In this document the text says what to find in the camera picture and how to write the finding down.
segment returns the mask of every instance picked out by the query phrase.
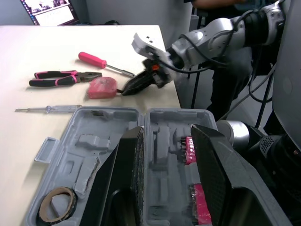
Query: roll of tape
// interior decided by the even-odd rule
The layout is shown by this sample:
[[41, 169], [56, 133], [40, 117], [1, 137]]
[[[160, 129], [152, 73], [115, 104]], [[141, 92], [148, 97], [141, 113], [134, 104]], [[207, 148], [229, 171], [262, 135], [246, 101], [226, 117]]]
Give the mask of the roll of tape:
[[[68, 204], [67, 210], [65, 213], [58, 218], [48, 219], [47, 208], [50, 205], [52, 198], [59, 194], [66, 194], [70, 196], [70, 203]], [[40, 221], [47, 226], [58, 224], [68, 218], [70, 218], [76, 209], [77, 204], [77, 196], [75, 192], [68, 187], [58, 187], [51, 192], [49, 192], [40, 205], [40, 209], [38, 212]]]

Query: laptop screen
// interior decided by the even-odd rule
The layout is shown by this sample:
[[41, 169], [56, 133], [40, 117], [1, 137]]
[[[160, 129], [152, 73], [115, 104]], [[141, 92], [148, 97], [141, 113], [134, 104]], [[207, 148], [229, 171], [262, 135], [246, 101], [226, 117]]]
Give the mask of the laptop screen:
[[21, 0], [34, 25], [58, 26], [79, 22], [70, 0]]

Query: cable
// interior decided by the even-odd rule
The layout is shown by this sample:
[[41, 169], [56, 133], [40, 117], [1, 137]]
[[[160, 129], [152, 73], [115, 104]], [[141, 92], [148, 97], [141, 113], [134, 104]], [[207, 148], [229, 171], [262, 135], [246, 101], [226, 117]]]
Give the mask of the cable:
[[[237, 19], [237, 21], [234, 23], [233, 29], [232, 29], [232, 31], [230, 32], [230, 34], [228, 35], [226, 44], [224, 45], [224, 47], [223, 47], [223, 49], [222, 49], [220, 55], [218, 56], [219, 58], [221, 58], [221, 57], [224, 55], [224, 53], [226, 52], [226, 49], [227, 49], [227, 47], [228, 47], [228, 45], [229, 45], [229, 43], [230, 43], [230, 41], [231, 41], [231, 39], [232, 39], [233, 33], [234, 33], [234, 31], [237, 30], [238, 24], [239, 24], [239, 23], [240, 23], [247, 15], [253, 13], [254, 11], [255, 11], [255, 10], [249, 10], [249, 11], [246, 11], [246, 12], [243, 13], [243, 14]], [[206, 60], [208, 60], [208, 61], [210, 61], [210, 62], [212, 62], [212, 63], [214, 63], [214, 64], [218, 64], [218, 65], [222, 65], [222, 66], [226, 66], [226, 65], [227, 65], [226, 63], [223, 63], [223, 62], [220, 62], [220, 61], [217, 61], [217, 60], [214, 60], [214, 59], [212, 59], [212, 58], [208, 58], [207, 56], [205, 56], [205, 55], [198, 49], [198, 47], [193, 43], [193, 41], [192, 41], [191, 39], [189, 39], [185, 34], [181, 34], [180, 37], [183, 37], [185, 40], [187, 40], [187, 41], [193, 46], [193, 48], [194, 48], [194, 49], [195, 49], [195, 50], [196, 50], [203, 58], [205, 58]], [[175, 71], [175, 72], [179, 72], [179, 73], [183, 73], [183, 74], [199, 73], [199, 72], [206, 71], [206, 70], [208, 70], [208, 69], [210, 69], [210, 68], [212, 67], [212, 66], [207, 66], [207, 67], [204, 67], [204, 68], [202, 68], [202, 69], [200, 69], [200, 70], [196, 70], [196, 71], [181, 70], [181, 69], [178, 69], [178, 68], [176, 68], [176, 67], [173, 67], [173, 66], [171, 66], [171, 65], [169, 65], [169, 64], [167, 64], [167, 63], [165, 63], [165, 62], [162, 61], [158, 56], [156, 56], [155, 53], [153, 53], [153, 54], [154, 54], [154, 58], [155, 58], [158, 62], [160, 62], [160, 64], [162, 64], [163, 66], [165, 66], [165, 67], [167, 67], [167, 68], [169, 68], [169, 69], [171, 69], [171, 70], [173, 70], [173, 71]]]
[[270, 99], [264, 101], [264, 100], [260, 100], [257, 97], [255, 97], [253, 95], [253, 93], [251, 92], [251, 90], [252, 90], [252, 84], [253, 84], [254, 79], [256, 77], [256, 72], [257, 72], [257, 68], [258, 68], [258, 65], [259, 65], [260, 58], [261, 58], [261, 54], [262, 54], [262, 46], [261, 46], [261, 48], [258, 51], [257, 58], [256, 58], [256, 61], [254, 63], [254, 67], [253, 67], [253, 70], [252, 70], [252, 73], [251, 73], [251, 81], [250, 81], [250, 85], [249, 85], [248, 91], [249, 91], [249, 94], [252, 97], [252, 99], [254, 99], [255, 101], [257, 101], [259, 103], [268, 103], [268, 102], [272, 101], [272, 97]]
[[[268, 75], [264, 78], [264, 80], [255, 88], [252, 90], [252, 93], [254, 93], [256, 90], [258, 90], [265, 82], [266, 80], [268, 80], [268, 78], [274, 73], [276, 68], [276, 64], [274, 64], [274, 66], [272, 67], [272, 69], [270, 70], [270, 72], [268, 73]], [[250, 96], [250, 94], [246, 95], [244, 98], [242, 98], [240, 101], [238, 101], [230, 110], [228, 110], [227, 113], [225, 113], [219, 120], [223, 120], [225, 119], [235, 108], [237, 108], [237, 106], [239, 106], [244, 100], [246, 100], [248, 97]]]
[[251, 77], [251, 82], [250, 82], [250, 85], [249, 85], [249, 95], [252, 97], [252, 99], [254, 99], [255, 101], [259, 102], [259, 103], [268, 103], [268, 102], [271, 102], [273, 100], [273, 97], [271, 97], [270, 99], [268, 100], [260, 100], [258, 99], [257, 97], [254, 96], [254, 94], [251, 92], [251, 89], [252, 89], [252, 84], [254, 82], [254, 78], [255, 78], [255, 75]]
[[223, 62], [220, 62], [220, 61], [217, 61], [217, 60], [213, 60], [212, 58], [209, 58], [209, 57], [205, 56], [205, 55], [201, 52], [201, 50], [199, 50], [198, 47], [193, 43], [193, 41], [192, 41], [190, 38], [188, 38], [185, 34], [181, 34], [179, 38], [184, 38], [185, 40], [187, 40], [187, 41], [193, 46], [193, 48], [194, 48], [194, 49], [195, 49], [195, 50], [196, 50], [203, 58], [205, 58], [206, 60], [208, 60], [208, 61], [210, 61], [210, 62], [212, 62], [212, 63], [214, 63], [214, 64], [220, 65], [220, 66], [227, 66], [227, 65], [228, 65], [228, 64], [226, 64], [226, 63], [223, 63]]
[[247, 15], [249, 15], [249, 14], [251, 14], [251, 13], [253, 13], [253, 12], [256, 12], [256, 10], [249, 10], [249, 11], [246, 11], [246, 12], [243, 13], [243, 14], [237, 19], [237, 21], [233, 24], [233, 29], [231, 30], [230, 34], [228, 35], [227, 41], [226, 41], [226, 43], [225, 43], [225, 45], [224, 45], [224, 47], [223, 47], [223, 49], [222, 49], [222, 51], [221, 51], [221, 53], [220, 53], [220, 55], [219, 55], [219, 58], [221, 58], [221, 57], [225, 54], [226, 49], [227, 49], [227, 47], [229, 46], [230, 41], [231, 41], [231, 39], [232, 39], [232, 36], [233, 36], [234, 32], [237, 30], [237, 28], [238, 28], [238, 24], [239, 24], [239, 23], [240, 23]]

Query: tool case latch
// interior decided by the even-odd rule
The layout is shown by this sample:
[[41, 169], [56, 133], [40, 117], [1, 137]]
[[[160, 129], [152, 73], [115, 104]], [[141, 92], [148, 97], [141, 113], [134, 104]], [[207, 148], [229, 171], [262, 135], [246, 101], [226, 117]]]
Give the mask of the tool case latch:
[[59, 143], [59, 140], [47, 137], [34, 160], [43, 163], [50, 163]]

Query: gray plastic tool case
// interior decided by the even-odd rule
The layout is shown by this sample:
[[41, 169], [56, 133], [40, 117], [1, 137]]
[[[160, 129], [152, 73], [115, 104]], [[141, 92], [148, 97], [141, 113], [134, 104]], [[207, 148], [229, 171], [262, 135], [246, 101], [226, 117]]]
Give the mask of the gray plastic tool case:
[[35, 159], [50, 164], [25, 225], [36, 226], [43, 198], [53, 189], [65, 186], [77, 194], [77, 207], [72, 217], [56, 226], [78, 226], [97, 170], [121, 136], [137, 126], [144, 126], [145, 130], [143, 221], [145, 225], [170, 225], [170, 214], [179, 219], [183, 208], [189, 205], [188, 185], [193, 176], [173, 152], [181, 148], [181, 137], [190, 136], [193, 123], [217, 129], [213, 115], [206, 110], [150, 109], [143, 116], [134, 108], [79, 108], [61, 140], [48, 137]]

